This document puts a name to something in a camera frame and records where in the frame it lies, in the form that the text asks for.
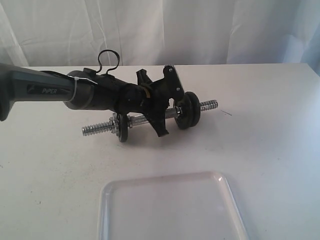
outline white tray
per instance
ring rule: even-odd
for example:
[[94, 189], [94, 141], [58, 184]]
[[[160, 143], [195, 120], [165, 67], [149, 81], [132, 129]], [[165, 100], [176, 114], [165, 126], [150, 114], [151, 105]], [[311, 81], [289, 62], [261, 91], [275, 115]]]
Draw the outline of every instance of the white tray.
[[201, 172], [113, 181], [101, 192], [99, 240], [247, 240], [226, 178]]

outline white table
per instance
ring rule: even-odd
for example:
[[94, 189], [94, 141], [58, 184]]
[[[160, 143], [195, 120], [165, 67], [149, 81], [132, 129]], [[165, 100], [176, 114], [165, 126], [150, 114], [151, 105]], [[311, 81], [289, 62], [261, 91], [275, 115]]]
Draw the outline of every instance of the white table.
[[[135, 83], [140, 68], [113, 74]], [[162, 77], [162, 66], [143, 68]], [[130, 129], [126, 143], [110, 133], [83, 137], [82, 126], [112, 113], [16, 103], [0, 123], [0, 238], [95, 239], [109, 181], [215, 170], [226, 175], [251, 239], [319, 239], [320, 78], [306, 64], [176, 68], [186, 91], [219, 108], [186, 131], [168, 120], [162, 138], [149, 125]]]

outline black weight plate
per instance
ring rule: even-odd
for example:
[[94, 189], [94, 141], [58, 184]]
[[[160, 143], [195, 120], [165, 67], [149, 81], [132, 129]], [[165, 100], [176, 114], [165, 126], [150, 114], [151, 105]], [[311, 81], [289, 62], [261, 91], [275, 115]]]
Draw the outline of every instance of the black weight plate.
[[184, 95], [183, 99], [177, 103], [173, 103], [174, 106], [182, 109], [182, 115], [176, 117], [174, 120], [181, 130], [185, 130], [191, 126], [194, 119], [193, 106], [188, 95]]
[[124, 143], [128, 139], [128, 117], [126, 115], [117, 115], [119, 122], [119, 141]]
[[200, 101], [197, 95], [192, 91], [187, 91], [185, 95], [188, 95], [192, 104], [193, 120], [190, 127], [194, 127], [195, 125], [197, 125], [197, 123], [200, 120], [200, 115], [201, 115]]

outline white curtain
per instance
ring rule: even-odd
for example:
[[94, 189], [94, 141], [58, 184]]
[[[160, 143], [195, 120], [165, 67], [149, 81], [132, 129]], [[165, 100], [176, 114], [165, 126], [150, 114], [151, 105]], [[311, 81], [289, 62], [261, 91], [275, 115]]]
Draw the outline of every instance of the white curtain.
[[[96, 66], [308, 63], [320, 0], [0, 0], [0, 62]], [[104, 65], [115, 65], [110, 54]]]

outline dumbbell handle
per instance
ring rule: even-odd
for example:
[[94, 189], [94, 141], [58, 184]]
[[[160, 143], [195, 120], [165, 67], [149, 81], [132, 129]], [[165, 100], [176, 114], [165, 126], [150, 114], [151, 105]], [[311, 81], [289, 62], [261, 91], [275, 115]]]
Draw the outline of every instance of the dumbbell handle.
[[[217, 107], [218, 107], [218, 102], [216, 100], [200, 102], [201, 112], [216, 109]], [[175, 106], [165, 111], [165, 119], [177, 118], [180, 114], [183, 114], [181, 108]], [[134, 115], [134, 116], [128, 115], [127, 117], [128, 117], [128, 127], [130, 128], [149, 123], [143, 114]], [[90, 135], [100, 134], [100, 133], [109, 132], [109, 131], [115, 134], [116, 131], [114, 126], [115, 126], [115, 117], [112, 116], [110, 117], [109, 121], [94, 124], [94, 125], [84, 126], [82, 128], [82, 135], [90, 136]]]

